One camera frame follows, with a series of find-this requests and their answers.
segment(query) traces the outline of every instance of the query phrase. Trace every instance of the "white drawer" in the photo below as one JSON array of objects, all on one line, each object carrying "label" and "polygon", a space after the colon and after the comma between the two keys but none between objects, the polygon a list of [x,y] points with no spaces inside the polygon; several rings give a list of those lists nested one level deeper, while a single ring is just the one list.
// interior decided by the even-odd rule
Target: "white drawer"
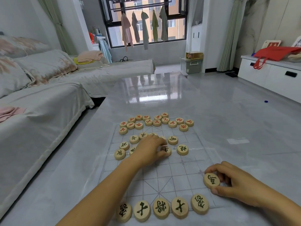
[{"label": "white drawer", "polygon": [[299,70],[272,65],[264,87],[301,103],[301,71]]},{"label": "white drawer", "polygon": [[265,79],[269,74],[271,65],[265,63],[260,70],[256,70],[253,68],[255,62],[256,61],[253,60],[243,59],[239,68],[238,76],[259,86],[264,86]]}]

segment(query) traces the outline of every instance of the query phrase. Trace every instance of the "folded pink blanket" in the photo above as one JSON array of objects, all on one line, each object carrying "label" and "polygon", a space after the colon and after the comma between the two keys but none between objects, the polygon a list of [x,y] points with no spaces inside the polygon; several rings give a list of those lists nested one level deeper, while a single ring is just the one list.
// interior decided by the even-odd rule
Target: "folded pink blanket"
[{"label": "folded pink blanket", "polygon": [[0,106],[0,123],[7,120],[13,115],[24,113],[26,108],[19,108],[19,107],[2,107]]},{"label": "folded pink blanket", "polygon": [[84,51],[80,53],[77,57],[77,61],[81,62],[91,62],[91,61],[99,61],[102,57],[101,51]]}]

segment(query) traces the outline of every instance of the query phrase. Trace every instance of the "black drawer handle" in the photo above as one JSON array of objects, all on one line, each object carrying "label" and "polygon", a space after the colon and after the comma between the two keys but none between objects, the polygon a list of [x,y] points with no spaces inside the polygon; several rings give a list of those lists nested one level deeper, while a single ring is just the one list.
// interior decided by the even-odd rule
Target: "black drawer handle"
[{"label": "black drawer handle", "polygon": [[294,73],[294,72],[291,72],[291,71],[287,71],[285,73],[285,75],[295,78],[297,76],[297,73]]}]

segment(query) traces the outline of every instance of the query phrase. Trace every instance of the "fingernail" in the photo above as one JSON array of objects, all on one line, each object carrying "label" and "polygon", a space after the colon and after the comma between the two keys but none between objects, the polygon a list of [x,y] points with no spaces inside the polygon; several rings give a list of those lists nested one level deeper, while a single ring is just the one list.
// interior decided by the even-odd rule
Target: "fingernail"
[{"label": "fingernail", "polygon": [[211,190],[211,193],[213,193],[213,194],[216,194],[216,195],[218,195],[219,193],[217,192],[217,190],[216,189],[212,189]]}]

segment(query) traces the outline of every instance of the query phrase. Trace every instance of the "forearm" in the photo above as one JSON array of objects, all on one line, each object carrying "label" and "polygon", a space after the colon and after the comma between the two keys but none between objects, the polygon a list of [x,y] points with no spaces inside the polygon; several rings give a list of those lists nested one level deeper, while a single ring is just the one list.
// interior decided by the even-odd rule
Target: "forearm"
[{"label": "forearm", "polygon": [[275,190],[271,189],[263,208],[277,214],[287,226],[301,225],[301,207]]},{"label": "forearm", "polygon": [[57,226],[106,225],[139,169],[134,157],[124,159]]}]

